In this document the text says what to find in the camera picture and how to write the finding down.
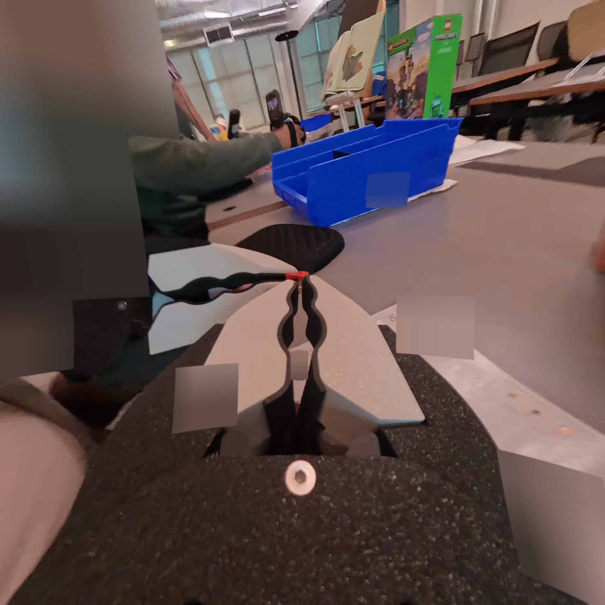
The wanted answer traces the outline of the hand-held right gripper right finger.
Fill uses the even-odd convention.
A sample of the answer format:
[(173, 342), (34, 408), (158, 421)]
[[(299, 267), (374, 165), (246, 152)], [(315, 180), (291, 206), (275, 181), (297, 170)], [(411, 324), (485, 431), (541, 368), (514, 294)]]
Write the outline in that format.
[(301, 302), (312, 346), (299, 405), (299, 451), (344, 454), (384, 429), (419, 425), (423, 413), (376, 321), (319, 277), (306, 277)]

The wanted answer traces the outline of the green toy box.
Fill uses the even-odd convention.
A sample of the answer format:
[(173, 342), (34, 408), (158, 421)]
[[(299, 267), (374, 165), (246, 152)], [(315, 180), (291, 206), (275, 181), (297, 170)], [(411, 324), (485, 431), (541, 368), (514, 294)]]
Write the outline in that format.
[(435, 16), (387, 40), (385, 120), (448, 118), (463, 16)]

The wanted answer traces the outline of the grey desk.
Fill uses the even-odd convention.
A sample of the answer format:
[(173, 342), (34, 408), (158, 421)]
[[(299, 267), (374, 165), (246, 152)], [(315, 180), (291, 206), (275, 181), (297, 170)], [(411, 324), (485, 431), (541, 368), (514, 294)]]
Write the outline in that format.
[(406, 293), (475, 299), (475, 348), (604, 434), (604, 145), (524, 146), (337, 226), (344, 252), (319, 275), (383, 320)]

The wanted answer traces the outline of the ceiling air vent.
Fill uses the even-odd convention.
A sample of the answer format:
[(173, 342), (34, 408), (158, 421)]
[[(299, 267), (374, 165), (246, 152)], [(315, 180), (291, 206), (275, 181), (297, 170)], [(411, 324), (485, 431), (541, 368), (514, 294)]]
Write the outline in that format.
[(229, 22), (217, 26), (204, 27), (203, 36), (206, 41), (206, 46), (209, 48), (225, 45), (235, 41), (235, 36)]

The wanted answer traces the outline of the black office chair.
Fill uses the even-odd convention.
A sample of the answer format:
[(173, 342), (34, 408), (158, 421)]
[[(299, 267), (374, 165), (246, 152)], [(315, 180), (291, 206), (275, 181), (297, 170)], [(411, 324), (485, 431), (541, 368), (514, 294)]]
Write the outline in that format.
[(483, 50), (478, 76), (525, 66), (540, 23), (490, 39)]
[(549, 59), (569, 57), (568, 21), (561, 21), (544, 27), (535, 49), (540, 62)]

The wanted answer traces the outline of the leaning wooden board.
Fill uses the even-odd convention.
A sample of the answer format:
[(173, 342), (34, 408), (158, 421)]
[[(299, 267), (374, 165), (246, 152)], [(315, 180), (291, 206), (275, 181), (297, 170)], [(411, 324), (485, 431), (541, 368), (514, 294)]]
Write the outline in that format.
[(191, 130), (191, 132), (193, 132), (192, 129), (195, 129), (195, 131), (199, 132), (205, 140), (216, 142), (216, 138), (213, 132), (204, 123), (200, 114), (194, 107), (189, 95), (187, 94), (182, 84), (182, 78), (180, 76), (180, 73), (171, 61), (170, 57), (167, 54), (165, 54), (165, 56), (168, 71), (170, 74), (170, 85), (176, 108), (180, 111), (180, 113), (184, 116), (185, 121), (189, 124), (189, 129)]

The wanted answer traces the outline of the blue plastic bin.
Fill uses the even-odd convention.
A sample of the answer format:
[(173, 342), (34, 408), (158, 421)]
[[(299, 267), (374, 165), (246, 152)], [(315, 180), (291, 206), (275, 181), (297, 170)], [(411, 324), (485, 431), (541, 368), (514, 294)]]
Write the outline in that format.
[(443, 185), (461, 122), (386, 120), (275, 153), (275, 193), (321, 227), (405, 207)]

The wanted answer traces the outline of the beige printed tote bag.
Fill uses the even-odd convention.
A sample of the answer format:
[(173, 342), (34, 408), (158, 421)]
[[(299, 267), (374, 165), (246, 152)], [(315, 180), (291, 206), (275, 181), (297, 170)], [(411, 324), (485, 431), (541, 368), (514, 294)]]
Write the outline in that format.
[(334, 103), (333, 97), (356, 97), (363, 92), (372, 71), (384, 14), (385, 11), (377, 11), (339, 37), (329, 55), (322, 103)]

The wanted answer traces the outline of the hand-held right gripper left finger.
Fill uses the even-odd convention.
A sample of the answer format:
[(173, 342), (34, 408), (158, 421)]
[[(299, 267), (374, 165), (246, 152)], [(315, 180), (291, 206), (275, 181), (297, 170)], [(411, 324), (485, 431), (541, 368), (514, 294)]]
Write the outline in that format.
[(289, 344), (298, 310), (296, 281), (249, 301), (223, 325), (204, 366), (237, 365), (236, 428), (253, 452), (263, 452), (282, 424), (277, 408), (291, 399)]

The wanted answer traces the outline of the tan office chair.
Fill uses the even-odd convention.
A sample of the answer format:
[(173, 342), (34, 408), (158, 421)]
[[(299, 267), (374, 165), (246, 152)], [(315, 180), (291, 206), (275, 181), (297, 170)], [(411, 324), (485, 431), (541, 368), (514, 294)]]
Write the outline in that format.
[(604, 1), (593, 1), (571, 12), (568, 47), (574, 62), (604, 56)]

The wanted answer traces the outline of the wooden table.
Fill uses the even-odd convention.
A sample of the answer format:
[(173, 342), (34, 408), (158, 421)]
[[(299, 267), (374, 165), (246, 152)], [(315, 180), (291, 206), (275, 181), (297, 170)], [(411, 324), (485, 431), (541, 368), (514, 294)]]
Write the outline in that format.
[(466, 107), (474, 98), (518, 85), (536, 73), (544, 72), (557, 65), (560, 61), (560, 58), (555, 57), (532, 65), (457, 80), (452, 88), (450, 117), (458, 117), (458, 110)]
[(604, 63), (576, 66), (481, 95), (469, 102), (471, 115), (488, 115), (487, 139), (509, 127), (508, 140), (520, 141), (526, 122), (535, 118), (572, 117), (575, 124), (596, 122), (604, 131)]

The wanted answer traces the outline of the person's left forearm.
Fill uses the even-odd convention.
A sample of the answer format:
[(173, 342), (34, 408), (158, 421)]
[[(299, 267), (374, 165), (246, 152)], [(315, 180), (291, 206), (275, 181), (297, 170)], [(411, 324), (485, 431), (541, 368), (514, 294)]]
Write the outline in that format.
[(88, 427), (105, 429), (148, 383), (136, 381), (104, 386), (95, 381), (72, 381), (58, 373), (50, 383), (49, 394)]

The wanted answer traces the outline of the black floor lamp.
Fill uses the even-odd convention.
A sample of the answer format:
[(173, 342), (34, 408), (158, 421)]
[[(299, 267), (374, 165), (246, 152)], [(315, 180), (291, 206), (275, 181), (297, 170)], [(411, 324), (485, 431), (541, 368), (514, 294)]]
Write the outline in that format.
[(289, 92), (291, 98), (291, 111), (298, 118), (305, 118), (305, 103), (304, 98), (301, 98), (298, 85), (298, 59), (297, 52), (294, 48), (295, 43), (293, 40), (298, 36), (299, 30), (288, 30), (286, 32), (276, 35), (275, 42), (282, 57), (284, 77), (283, 80), (287, 81), (289, 86)]

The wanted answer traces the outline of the person's torso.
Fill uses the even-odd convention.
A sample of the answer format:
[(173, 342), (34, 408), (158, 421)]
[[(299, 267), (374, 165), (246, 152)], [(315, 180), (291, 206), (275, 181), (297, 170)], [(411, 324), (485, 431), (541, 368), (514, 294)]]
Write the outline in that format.
[(61, 531), (94, 447), (91, 430), (50, 395), (1, 380), (1, 604)]

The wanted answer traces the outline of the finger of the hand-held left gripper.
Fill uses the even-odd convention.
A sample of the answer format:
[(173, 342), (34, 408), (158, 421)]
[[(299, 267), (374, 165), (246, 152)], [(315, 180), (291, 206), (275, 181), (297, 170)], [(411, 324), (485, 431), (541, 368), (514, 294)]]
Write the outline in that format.
[(196, 278), (227, 278), (241, 272), (286, 274), (297, 273), (297, 269), (270, 255), (241, 247), (188, 247), (149, 256), (149, 295), (179, 289)]
[(147, 334), (150, 354), (159, 354), (193, 344), (212, 326), (223, 324), (245, 304), (285, 282), (259, 284), (235, 293), (222, 293), (206, 304), (175, 302), (155, 293), (152, 297), (153, 323)]

